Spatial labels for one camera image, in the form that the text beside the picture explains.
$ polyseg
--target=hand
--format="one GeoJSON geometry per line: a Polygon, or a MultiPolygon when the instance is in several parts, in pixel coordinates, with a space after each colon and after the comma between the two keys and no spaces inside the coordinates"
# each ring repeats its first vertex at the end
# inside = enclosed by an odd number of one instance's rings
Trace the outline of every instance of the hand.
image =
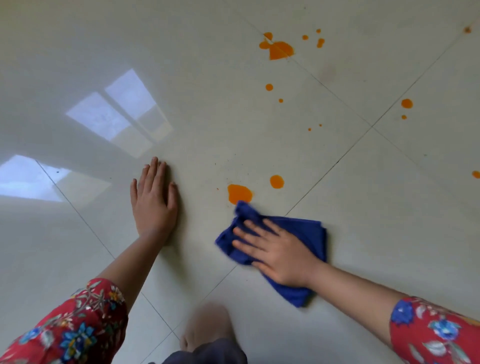
{"type": "Polygon", "coordinates": [[[158,165],[158,158],[153,157],[150,165],[146,164],[140,177],[140,182],[133,179],[130,185],[130,200],[133,217],[137,225],[138,234],[146,231],[156,231],[164,234],[165,239],[170,235],[177,222],[178,189],[174,182],[168,185],[166,200],[163,191],[167,164],[158,165]]]}
{"type": "Polygon", "coordinates": [[[321,260],[315,257],[298,238],[282,229],[270,220],[264,224],[274,233],[268,232],[251,221],[245,225],[259,236],[247,234],[240,228],[233,229],[235,235],[251,244],[239,240],[233,246],[261,262],[253,262],[263,274],[275,282],[291,287],[308,287],[315,267],[321,260]]]}

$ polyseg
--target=finger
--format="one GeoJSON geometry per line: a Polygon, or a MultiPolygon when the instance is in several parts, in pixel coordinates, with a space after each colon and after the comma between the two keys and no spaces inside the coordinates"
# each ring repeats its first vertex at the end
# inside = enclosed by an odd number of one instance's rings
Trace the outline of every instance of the finger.
{"type": "Polygon", "coordinates": [[[149,164],[145,164],[144,169],[142,170],[142,175],[140,176],[140,182],[138,183],[138,194],[144,193],[145,187],[145,178],[147,178],[148,170],[150,169],[149,164]]]}
{"type": "Polygon", "coordinates": [[[130,202],[132,207],[137,203],[137,180],[134,178],[132,183],[130,183],[130,202]]]}
{"type": "Polygon", "coordinates": [[[175,182],[170,182],[170,184],[168,185],[168,202],[167,202],[167,208],[169,210],[178,209],[178,198],[179,198],[178,187],[175,184],[175,182]]]}
{"type": "Polygon", "coordinates": [[[264,218],[264,224],[271,228],[277,235],[284,234],[286,231],[279,227],[278,225],[272,223],[269,219],[264,218]]]}
{"type": "Polygon", "coordinates": [[[263,237],[264,239],[269,240],[269,239],[271,239],[271,238],[274,237],[274,235],[273,235],[271,232],[269,232],[269,231],[267,231],[267,230],[265,230],[265,229],[262,229],[260,226],[255,225],[255,224],[254,224],[252,221],[250,221],[250,220],[246,220],[246,221],[245,221],[245,226],[246,226],[247,228],[249,228],[249,229],[252,229],[254,232],[256,232],[258,235],[260,235],[260,236],[263,237]]]}
{"type": "Polygon", "coordinates": [[[249,242],[250,244],[256,246],[257,248],[260,248],[262,250],[267,250],[268,243],[264,238],[260,236],[248,234],[240,228],[234,228],[233,233],[238,237],[242,238],[243,240],[245,240],[246,242],[249,242]]]}
{"type": "Polygon", "coordinates": [[[277,281],[276,272],[264,262],[252,262],[252,265],[265,274],[267,277],[273,279],[275,282],[277,281]]]}
{"type": "Polygon", "coordinates": [[[265,258],[266,252],[255,246],[244,244],[239,240],[234,240],[232,244],[238,250],[244,252],[246,255],[249,255],[254,259],[263,260],[265,258]]]}
{"type": "Polygon", "coordinates": [[[150,192],[152,190],[153,180],[155,178],[157,169],[158,169],[158,158],[153,157],[152,162],[150,163],[150,168],[148,169],[147,177],[145,178],[144,191],[150,192]]]}
{"type": "Polygon", "coordinates": [[[165,162],[160,163],[153,181],[152,191],[157,191],[159,194],[163,191],[163,185],[165,183],[165,171],[167,164],[165,162]]]}

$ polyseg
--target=sleeve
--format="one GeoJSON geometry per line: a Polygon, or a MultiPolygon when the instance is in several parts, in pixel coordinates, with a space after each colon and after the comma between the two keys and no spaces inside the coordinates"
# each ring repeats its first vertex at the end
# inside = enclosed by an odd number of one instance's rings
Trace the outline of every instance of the sleeve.
{"type": "Polygon", "coordinates": [[[127,323],[118,287],[93,279],[17,338],[0,363],[110,363],[123,344],[127,323]]]}
{"type": "Polygon", "coordinates": [[[396,304],[390,337],[405,363],[480,363],[480,322],[421,298],[396,304]]]}

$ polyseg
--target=blue cloth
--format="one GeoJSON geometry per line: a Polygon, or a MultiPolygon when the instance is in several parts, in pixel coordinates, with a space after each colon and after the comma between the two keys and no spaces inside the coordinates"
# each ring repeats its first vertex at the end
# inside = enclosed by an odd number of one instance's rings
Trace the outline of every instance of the blue cloth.
{"type": "MultiPolygon", "coordinates": [[[[215,244],[217,244],[226,255],[228,255],[237,263],[250,265],[254,259],[246,255],[244,252],[236,249],[232,245],[232,242],[235,239],[243,241],[233,233],[233,228],[239,227],[243,231],[246,231],[250,234],[258,235],[243,224],[245,220],[250,220],[255,223],[255,225],[272,232],[263,223],[262,220],[264,218],[270,219],[276,225],[295,235],[317,258],[323,260],[324,262],[326,261],[326,229],[322,227],[321,222],[303,220],[300,218],[263,216],[260,215],[253,207],[243,201],[239,201],[237,203],[235,214],[237,217],[233,219],[229,228],[219,235],[219,237],[215,240],[215,244]]],[[[312,293],[312,291],[308,288],[287,287],[282,284],[275,283],[269,277],[265,278],[283,298],[285,298],[295,307],[302,307],[312,293]]]]}

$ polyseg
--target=forearm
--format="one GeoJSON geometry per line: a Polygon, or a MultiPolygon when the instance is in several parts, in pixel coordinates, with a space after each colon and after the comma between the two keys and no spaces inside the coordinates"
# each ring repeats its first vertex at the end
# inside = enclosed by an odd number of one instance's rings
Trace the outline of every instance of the forearm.
{"type": "Polygon", "coordinates": [[[167,235],[160,231],[146,231],[97,276],[112,281],[120,289],[128,311],[135,303],[166,238],[167,235]]]}
{"type": "Polygon", "coordinates": [[[327,302],[392,347],[390,316],[397,302],[407,295],[321,261],[313,269],[308,285],[327,302]]]}

